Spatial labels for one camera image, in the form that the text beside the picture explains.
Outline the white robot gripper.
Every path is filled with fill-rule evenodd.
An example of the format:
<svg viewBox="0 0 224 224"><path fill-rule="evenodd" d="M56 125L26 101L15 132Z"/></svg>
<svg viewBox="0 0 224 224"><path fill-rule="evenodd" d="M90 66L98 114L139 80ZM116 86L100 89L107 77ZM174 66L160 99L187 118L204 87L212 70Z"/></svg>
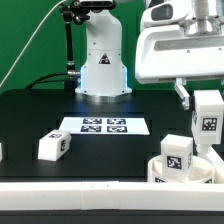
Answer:
<svg viewBox="0 0 224 224"><path fill-rule="evenodd" d="M140 22L135 57L140 83L175 80L185 110L186 80L224 77L224 0L164 0Z"/></svg>

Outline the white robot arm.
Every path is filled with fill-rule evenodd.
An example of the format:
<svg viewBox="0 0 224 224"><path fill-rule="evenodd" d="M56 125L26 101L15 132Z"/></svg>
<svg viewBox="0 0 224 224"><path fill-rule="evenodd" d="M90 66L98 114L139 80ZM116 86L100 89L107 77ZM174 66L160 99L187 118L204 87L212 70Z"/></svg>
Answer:
<svg viewBox="0 0 224 224"><path fill-rule="evenodd" d="M110 11L121 0L73 0L72 19L86 25L87 59L77 92L94 100L130 92L121 60L122 26ZM222 0L145 0L135 54L141 84L173 82L185 109L187 81L224 78Z"/></svg>

